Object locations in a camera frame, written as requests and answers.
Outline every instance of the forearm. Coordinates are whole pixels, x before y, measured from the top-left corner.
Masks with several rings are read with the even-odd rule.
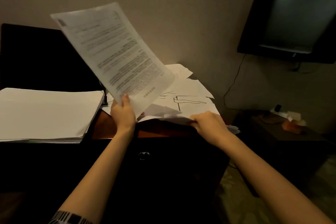
[[[132,131],[117,132],[59,210],[77,214],[93,223],[101,221],[132,136]]]
[[[294,185],[236,136],[225,135],[221,138],[219,147],[234,161],[280,222],[333,223]]]

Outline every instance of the beige wall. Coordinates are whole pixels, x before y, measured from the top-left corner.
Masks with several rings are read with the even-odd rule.
[[[253,0],[0,0],[0,23],[57,28],[49,14],[86,9],[117,1],[129,20],[165,64],[181,63],[216,97],[221,113],[222,96],[233,82],[242,54],[236,52]],[[246,56],[227,105],[243,109],[270,109],[282,104],[303,114],[319,132],[336,125],[335,65],[293,64]]]

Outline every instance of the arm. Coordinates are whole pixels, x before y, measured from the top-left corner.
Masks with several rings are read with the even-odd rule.
[[[65,211],[99,223],[121,162],[135,127],[135,114],[124,95],[123,106],[114,103],[111,116],[117,125],[117,133],[101,153],[91,169],[65,200],[59,211]]]
[[[191,125],[209,143],[223,150],[283,224],[332,224],[294,185],[228,131],[212,112],[192,115]]]

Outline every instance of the wall-mounted tv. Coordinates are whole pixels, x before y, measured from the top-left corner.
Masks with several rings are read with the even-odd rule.
[[[334,63],[336,0],[254,0],[237,51]]]

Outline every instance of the hand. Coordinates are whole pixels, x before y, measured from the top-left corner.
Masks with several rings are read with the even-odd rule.
[[[210,144],[219,147],[221,138],[231,135],[222,117],[216,113],[207,111],[205,113],[190,116],[191,123],[197,132]]]
[[[121,100],[122,105],[113,100],[111,106],[111,117],[117,125],[117,132],[134,132],[136,119],[128,95],[125,94]]]

